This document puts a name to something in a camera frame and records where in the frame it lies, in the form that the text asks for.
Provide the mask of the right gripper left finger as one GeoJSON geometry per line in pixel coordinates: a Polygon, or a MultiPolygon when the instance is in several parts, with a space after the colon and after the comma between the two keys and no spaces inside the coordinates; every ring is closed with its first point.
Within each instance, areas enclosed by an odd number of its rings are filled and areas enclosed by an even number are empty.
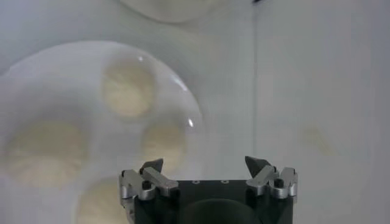
{"type": "Polygon", "coordinates": [[[176,198],[179,195],[179,182],[161,174],[163,159],[145,162],[139,171],[123,170],[119,175],[119,199],[125,209],[133,206],[133,201],[153,200],[157,195],[176,198]]]}

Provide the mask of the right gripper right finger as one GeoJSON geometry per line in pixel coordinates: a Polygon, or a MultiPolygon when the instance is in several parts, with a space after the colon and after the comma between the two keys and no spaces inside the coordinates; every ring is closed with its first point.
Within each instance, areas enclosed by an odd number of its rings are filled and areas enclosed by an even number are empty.
{"type": "Polygon", "coordinates": [[[245,162],[252,177],[246,185],[256,196],[264,195],[266,191],[276,199],[297,196],[298,173],[294,168],[285,167],[279,172],[267,160],[251,156],[245,156],[245,162]]]}

